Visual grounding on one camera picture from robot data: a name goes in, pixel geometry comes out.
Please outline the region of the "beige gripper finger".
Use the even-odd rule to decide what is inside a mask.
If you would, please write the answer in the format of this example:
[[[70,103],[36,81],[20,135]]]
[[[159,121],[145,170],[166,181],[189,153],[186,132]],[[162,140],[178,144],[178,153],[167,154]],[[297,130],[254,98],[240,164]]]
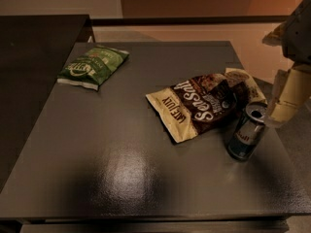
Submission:
[[[295,62],[288,71],[275,76],[265,124],[279,128],[291,120],[311,96],[311,65]]]
[[[281,46],[285,27],[285,22],[279,24],[273,31],[263,37],[262,42],[272,47]]]

